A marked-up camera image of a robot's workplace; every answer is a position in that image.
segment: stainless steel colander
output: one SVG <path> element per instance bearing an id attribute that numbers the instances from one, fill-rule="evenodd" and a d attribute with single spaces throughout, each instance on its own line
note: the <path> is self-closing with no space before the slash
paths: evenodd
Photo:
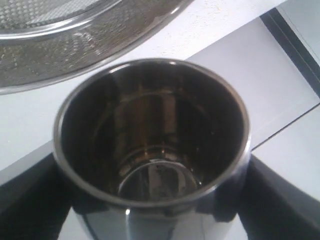
<path id="1" fill-rule="evenodd" d="M 57 83 L 112 61 L 191 1 L 0 0 L 0 94 Z"/>

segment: white countertop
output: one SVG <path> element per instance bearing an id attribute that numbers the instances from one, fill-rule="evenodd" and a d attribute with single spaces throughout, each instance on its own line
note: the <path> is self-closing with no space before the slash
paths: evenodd
<path id="1" fill-rule="evenodd" d="M 111 64 L 150 57 L 185 60 L 282 2 L 284 0 L 195 0 L 160 32 Z M 60 104 L 92 74 L 0 96 L 0 171 L 52 139 L 53 122 Z M 34 162 L 26 162 L 25 166 L 32 164 Z"/>

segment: shiny metal surface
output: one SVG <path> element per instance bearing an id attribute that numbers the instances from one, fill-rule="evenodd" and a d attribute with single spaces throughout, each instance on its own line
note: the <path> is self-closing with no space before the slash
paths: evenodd
<path id="1" fill-rule="evenodd" d="M 5 1 L 0 10 L 0 94 L 58 83 L 105 65 L 151 37 L 192 2 L 31 0 L 26 9 L 20 1 Z M 42 9 L 45 3 L 53 9 Z M 17 19 L 6 17 L 10 14 Z"/>
<path id="2" fill-rule="evenodd" d="M 111 67 L 65 100 L 56 162 L 97 240 L 220 240 L 237 212 L 249 118 L 221 77 L 192 63 Z"/>

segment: stainless steel cup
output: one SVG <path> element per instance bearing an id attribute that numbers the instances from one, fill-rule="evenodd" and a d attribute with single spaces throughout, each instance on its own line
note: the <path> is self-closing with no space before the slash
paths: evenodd
<path id="1" fill-rule="evenodd" d="M 173 59 L 104 70 L 64 101 L 54 154 L 95 240 L 220 240 L 250 157 L 243 101 L 220 76 Z"/>

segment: cup rim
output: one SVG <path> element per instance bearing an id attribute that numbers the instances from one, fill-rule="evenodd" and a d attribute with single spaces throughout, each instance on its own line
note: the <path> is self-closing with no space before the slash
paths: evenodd
<path id="1" fill-rule="evenodd" d="M 81 93 L 86 87 L 88 87 L 95 81 L 98 81 L 101 77 L 108 75 L 110 73 L 113 73 L 115 71 L 118 71 L 122 68 L 126 68 L 128 66 L 136 65 L 136 64 L 143 64 L 143 63 L 185 66 L 188 68 L 192 68 L 202 74 L 207 75 L 208 77 L 212 78 L 213 80 L 221 84 L 223 87 L 225 87 L 226 90 L 232 95 L 234 101 L 237 103 L 240 109 L 242 119 L 243 119 L 244 126 L 243 126 L 243 137 L 241 140 L 241 145 L 237 151 L 236 156 L 234 157 L 232 162 L 229 164 L 229 166 L 217 178 L 215 178 L 213 181 L 209 182 L 205 186 L 201 187 L 200 189 L 188 195 L 177 197 L 175 199 L 162 200 L 162 201 L 127 200 L 119 196 L 115 196 L 105 191 L 99 190 L 95 186 L 85 181 L 80 175 L 78 175 L 74 171 L 74 169 L 68 163 L 63 153 L 63 148 L 61 145 L 61 127 L 64 120 L 64 116 L 72 100 L 75 99 L 78 96 L 78 94 Z M 105 201 L 107 203 L 110 203 L 112 205 L 125 206 L 126 208 L 129 208 L 129 209 L 130 208 L 155 208 L 155 207 L 160 208 L 160 207 L 174 206 L 176 204 L 187 204 L 187 203 L 196 201 L 197 199 L 213 192 L 219 185 L 224 183 L 229 178 L 229 176 L 233 175 L 238 168 L 241 168 L 243 165 L 247 163 L 248 160 L 246 159 L 246 155 L 250 152 L 250 143 L 251 143 L 251 130 L 250 130 L 249 115 L 242 98 L 235 91 L 235 89 L 229 83 L 227 83 L 221 76 L 217 75 L 211 70 L 208 70 L 202 66 L 196 65 L 188 61 L 177 60 L 172 58 L 145 58 L 145 59 L 127 61 L 127 62 L 119 63 L 114 66 L 108 67 L 107 69 L 94 74 L 93 76 L 89 77 L 87 80 L 82 82 L 79 86 L 77 86 L 63 101 L 55 117 L 54 127 L 53 127 L 53 155 L 57 165 L 62 170 L 63 174 L 67 176 L 67 178 L 71 180 L 78 188 L 85 191 L 89 195 L 92 195 L 93 197 L 99 200 Z"/>

